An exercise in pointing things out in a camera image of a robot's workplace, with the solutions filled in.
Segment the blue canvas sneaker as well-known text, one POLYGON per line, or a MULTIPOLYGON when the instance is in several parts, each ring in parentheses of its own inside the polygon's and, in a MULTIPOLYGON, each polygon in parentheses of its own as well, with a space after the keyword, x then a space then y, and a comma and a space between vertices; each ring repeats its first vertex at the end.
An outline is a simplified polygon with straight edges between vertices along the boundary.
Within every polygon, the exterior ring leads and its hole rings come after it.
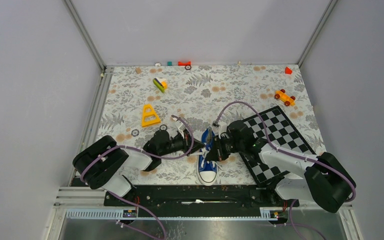
POLYGON ((207 154, 213 146, 213 137, 215 136, 211 127, 207 128, 201 136, 204 147, 198 155, 196 165, 197 177, 204 186, 213 185, 218 176, 218 166, 215 161, 209 160, 207 154))

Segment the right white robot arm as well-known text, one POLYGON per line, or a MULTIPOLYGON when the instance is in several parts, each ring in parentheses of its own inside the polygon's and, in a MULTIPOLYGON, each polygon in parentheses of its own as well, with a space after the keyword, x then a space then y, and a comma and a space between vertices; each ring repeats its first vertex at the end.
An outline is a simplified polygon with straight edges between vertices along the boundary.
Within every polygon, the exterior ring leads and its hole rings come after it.
POLYGON ((284 175, 263 184, 269 189, 266 198, 273 206, 285 200, 302 200, 336 213, 345 202, 356 197, 356 183, 329 152, 314 155, 274 145, 268 137, 255 137, 252 129, 241 120, 230 124, 214 121, 210 129, 215 134, 205 156, 211 161, 224 161, 238 153, 250 164, 255 176, 273 177, 272 169, 297 176, 284 175))

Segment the white shoelace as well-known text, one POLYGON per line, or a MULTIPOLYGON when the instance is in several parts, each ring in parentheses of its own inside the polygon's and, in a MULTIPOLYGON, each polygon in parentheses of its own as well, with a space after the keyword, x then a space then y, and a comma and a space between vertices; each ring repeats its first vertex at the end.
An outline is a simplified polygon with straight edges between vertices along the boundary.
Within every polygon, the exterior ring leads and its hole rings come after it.
POLYGON ((218 174, 218 164, 215 161, 208 161, 206 160, 206 153, 208 152, 208 148, 210 144, 205 144, 205 148, 203 148, 199 152, 192 153, 192 149, 188 152, 188 156, 198 156, 197 160, 197 173, 198 174, 203 174, 203 173, 211 173, 211 174, 218 174))

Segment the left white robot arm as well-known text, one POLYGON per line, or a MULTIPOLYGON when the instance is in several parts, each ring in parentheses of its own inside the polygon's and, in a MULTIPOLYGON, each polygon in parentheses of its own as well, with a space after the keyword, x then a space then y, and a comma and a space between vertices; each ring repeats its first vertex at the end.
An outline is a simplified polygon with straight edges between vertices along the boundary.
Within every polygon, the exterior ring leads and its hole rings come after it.
POLYGON ((80 180, 92 190, 101 188, 113 192, 122 205, 128 206, 134 202, 135 192, 125 176, 117 175, 120 168, 150 172, 161 164, 161 157, 176 152, 188 156, 204 146, 187 130, 178 131, 174 137, 167 130, 158 130, 142 149, 117 145, 113 137, 105 135, 80 152, 72 165, 80 173, 80 180))

